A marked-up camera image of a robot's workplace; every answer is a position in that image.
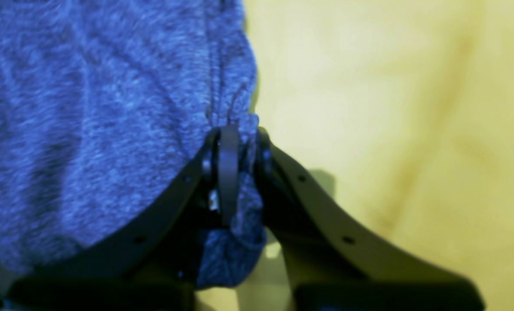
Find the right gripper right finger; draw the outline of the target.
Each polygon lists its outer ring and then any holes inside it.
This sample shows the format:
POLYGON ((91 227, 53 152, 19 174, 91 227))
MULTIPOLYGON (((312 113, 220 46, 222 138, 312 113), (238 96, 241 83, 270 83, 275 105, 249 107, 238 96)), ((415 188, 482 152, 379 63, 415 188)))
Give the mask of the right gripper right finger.
POLYGON ((298 311, 483 311, 471 281, 427 263, 345 213, 297 161, 257 135, 263 222, 281 244, 298 311))

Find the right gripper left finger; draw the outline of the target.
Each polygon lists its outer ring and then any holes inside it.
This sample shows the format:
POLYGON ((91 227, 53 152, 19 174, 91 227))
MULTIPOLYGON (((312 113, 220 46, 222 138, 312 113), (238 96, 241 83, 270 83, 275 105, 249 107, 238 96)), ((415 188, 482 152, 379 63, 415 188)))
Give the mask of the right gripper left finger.
POLYGON ((236 126, 211 130, 194 158, 139 216, 84 252, 15 281, 30 311, 193 311, 200 234, 238 210, 236 126))

